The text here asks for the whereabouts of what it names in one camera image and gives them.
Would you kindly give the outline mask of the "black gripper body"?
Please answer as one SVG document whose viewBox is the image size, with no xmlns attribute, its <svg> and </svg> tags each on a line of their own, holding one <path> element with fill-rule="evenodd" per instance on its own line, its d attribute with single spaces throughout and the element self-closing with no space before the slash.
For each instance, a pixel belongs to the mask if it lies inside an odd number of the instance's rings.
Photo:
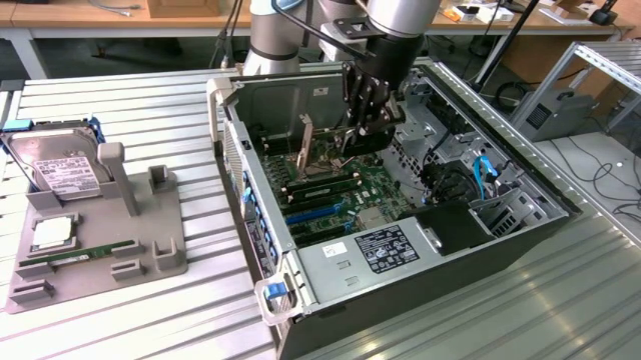
<svg viewBox="0 0 641 360">
<path fill-rule="evenodd" d="M 362 55 L 342 64 L 347 123 L 362 135 L 383 131 L 399 119 L 392 95 L 407 78 L 422 45 L 420 35 L 371 37 Z"/>
</svg>

